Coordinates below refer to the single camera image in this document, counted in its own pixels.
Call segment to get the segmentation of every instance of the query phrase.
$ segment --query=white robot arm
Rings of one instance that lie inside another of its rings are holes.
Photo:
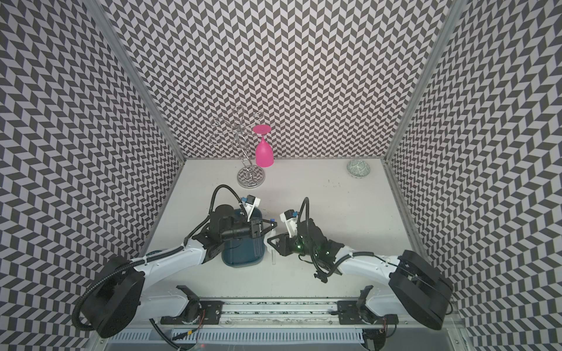
[[[306,218],[300,217],[306,206]],[[452,282],[415,252],[405,250],[400,256],[360,252],[328,240],[314,220],[308,218],[308,198],[299,212],[281,213],[287,233],[268,234],[268,250],[282,256],[296,253],[310,256],[315,278],[327,282],[332,274],[353,274],[380,284],[361,291],[358,310],[361,318],[373,323],[389,314],[409,314],[423,325],[439,330],[450,305]]]
[[[236,197],[240,210],[230,205],[216,209],[214,201],[219,189],[226,188]],[[198,298],[186,286],[175,291],[147,294],[147,289],[162,279],[188,267],[201,265],[220,254],[229,240],[257,239],[275,233],[274,220],[252,218],[260,199],[249,195],[239,198],[227,185],[219,185],[211,198],[209,215],[180,246],[155,251],[131,260],[117,256],[111,258],[96,274],[95,281],[76,301],[72,312],[72,324],[79,330],[96,330],[103,338],[109,338],[123,330],[132,321],[145,321],[163,316],[184,316],[190,322],[199,315],[187,308],[190,304],[200,307]],[[80,312],[90,325],[80,321]]]

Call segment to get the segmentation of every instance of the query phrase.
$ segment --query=green patterned bowl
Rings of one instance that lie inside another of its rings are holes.
[[[371,167],[362,159],[352,159],[347,163],[347,171],[355,178],[363,178],[371,172]]]

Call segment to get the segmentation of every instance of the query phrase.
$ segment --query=black motor housing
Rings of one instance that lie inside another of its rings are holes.
[[[118,267],[129,263],[115,256],[96,274],[95,281],[113,273]],[[141,298],[144,274],[131,268],[108,279],[94,290],[84,301],[82,314],[102,338],[114,336],[133,320]]]
[[[441,330],[453,293],[451,280],[413,251],[404,250],[398,259],[400,264],[388,285],[415,320]]]

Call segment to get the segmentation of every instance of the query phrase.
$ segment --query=white table surface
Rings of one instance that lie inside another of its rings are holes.
[[[304,197],[310,199],[310,217],[328,239],[363,251],[399,255],[411,249],[394,197],[380,160],[366,160],[371,173],[351,177],[347,159],[280,159],[265,169],[265,182],[256,189],[244,189],[236,182],[241,168],[238,160],[186,161],[162,219],[149,244],[149,250],[172,248],[206,216],[213,190],[230,185],[240,197],[261,198],[264,218],[279,222],[279,214],[299,210]],[[221,189],[215,206],[235,206],[232,194]],[[286,232],[279,223],[277,233]],[[188,268],[160,282],[159,288],[187,285],[200,297],[258,298],[358,297],[366,285],[376,282],[359,276],[333,275],[324,284],[314,278],[313,265],[301,262],[295,254],[281,257],[275,264],[269,252],[254,266],[232,268],[221,256],[203,265]]]

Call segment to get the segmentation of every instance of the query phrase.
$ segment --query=chevron patterned wall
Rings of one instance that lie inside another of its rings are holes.
[[[179,161],[79,0],[3,0],[0,45],[0,349],[77,350],[74,300]]]
[[[185,156],[232,158],[239,104],[276,157],[383,156],[451,0],[101,2]]]
[[[561,13],[469,2],[391,161],[480,350],[562,350]]]

